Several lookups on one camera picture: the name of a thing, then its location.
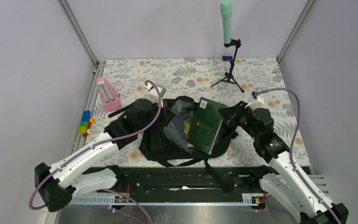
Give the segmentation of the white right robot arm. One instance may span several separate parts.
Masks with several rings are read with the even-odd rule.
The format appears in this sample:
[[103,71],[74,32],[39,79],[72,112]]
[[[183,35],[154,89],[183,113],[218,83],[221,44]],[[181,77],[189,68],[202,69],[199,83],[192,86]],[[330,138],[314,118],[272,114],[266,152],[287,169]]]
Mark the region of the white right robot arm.
[[252,109],[243,101],[221,108],[223,122],[240,126],[253,140],[256,153],[279,175],[260,166],[249,179],[250,189],[266,191],[300,224],[345,224],[349,211],[334,203],[311,180],[290,154],[289,147],[274,132],[274,120],[268,109]]

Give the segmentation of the yellow illustrated paperback book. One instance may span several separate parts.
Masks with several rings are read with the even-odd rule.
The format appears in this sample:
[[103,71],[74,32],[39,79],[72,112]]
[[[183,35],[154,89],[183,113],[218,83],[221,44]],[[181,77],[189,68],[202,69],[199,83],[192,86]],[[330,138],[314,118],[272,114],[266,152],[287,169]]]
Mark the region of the yellow illustrated paperback book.
[[190,128],[191,128],[191,123],[184,122],[184,131],[185,131],[186,137],[189,136]]

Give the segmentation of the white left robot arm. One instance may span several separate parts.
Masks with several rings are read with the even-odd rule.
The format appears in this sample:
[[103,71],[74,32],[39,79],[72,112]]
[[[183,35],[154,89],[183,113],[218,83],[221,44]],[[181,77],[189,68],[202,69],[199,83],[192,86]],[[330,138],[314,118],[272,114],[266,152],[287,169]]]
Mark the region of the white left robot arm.
[[127,107],[118,110],[123,116],[112,121],[90,143],[72,155],[47,165],[42,162],[34,169],[35,191],[29,207],[32,210],[47,208],[56,212],[70,201],[92,191],[111,188],[115,192],[126,186],[123,176],[112,168],[104,168],[91,174],[84,174],[103,157],[121,150],[147,131],[163,110],[163,100],[152,103],[148,99],[137,99]]

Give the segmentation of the dark green hardcover book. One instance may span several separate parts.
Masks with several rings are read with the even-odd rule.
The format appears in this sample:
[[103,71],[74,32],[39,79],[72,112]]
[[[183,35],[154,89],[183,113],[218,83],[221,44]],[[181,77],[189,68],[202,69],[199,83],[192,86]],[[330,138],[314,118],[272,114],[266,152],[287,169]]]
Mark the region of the dark green hardcover book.
[[222,124],[219,109],[226,104],[201,97],[188,132],[188,142],[195,149],[211,154]]

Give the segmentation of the black student backpack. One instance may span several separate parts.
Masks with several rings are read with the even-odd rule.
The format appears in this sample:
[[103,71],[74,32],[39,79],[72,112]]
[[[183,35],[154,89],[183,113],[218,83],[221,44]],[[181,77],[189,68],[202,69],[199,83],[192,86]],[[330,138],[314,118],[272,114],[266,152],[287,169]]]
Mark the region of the black student backpack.
[[[184,122],[192,123],[199,102],[193,98],[180,96],[175,99],[163,99],[163,110],[157,121],[145,132],[143,132],[139,150],[150,161],[156,161],[165,167],[173,167],[170,160],[185,159],[179,166],[190,166],[204,161],[208,173],[214,175],[217,181],[221,179],[216,176],[213,168],[208,164],[208,159],[223,155],[231,142],[238,134],[235,128],[226,126],[223,121],[211,154],[195,149],[188,142],[184,131]],[[122,113],[112,112],[108,116],[114,117]]]

